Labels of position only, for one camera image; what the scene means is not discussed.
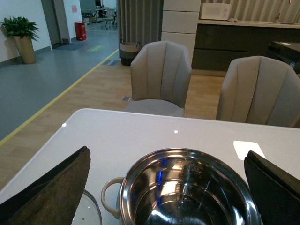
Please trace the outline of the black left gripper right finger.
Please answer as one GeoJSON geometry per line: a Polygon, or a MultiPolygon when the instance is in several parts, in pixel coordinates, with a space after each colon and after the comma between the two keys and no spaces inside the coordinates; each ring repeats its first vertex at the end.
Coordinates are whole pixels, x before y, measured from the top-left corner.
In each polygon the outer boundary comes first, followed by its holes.
{"type": "Polygon", "coordinates": [[[250,192],[265,225],[300,223],[300,180],[249,151],[244,170],[250,192]]]}

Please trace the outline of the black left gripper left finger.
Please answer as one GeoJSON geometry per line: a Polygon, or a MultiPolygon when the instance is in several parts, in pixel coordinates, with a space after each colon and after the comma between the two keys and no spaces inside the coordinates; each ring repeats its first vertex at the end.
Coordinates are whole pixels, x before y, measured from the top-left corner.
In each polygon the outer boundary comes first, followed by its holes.
{"type": "Polygon", "coordinates": [[[0,205],[2,225],[70,225],[90,169],[83,146],[24,190],[0,205]]]}

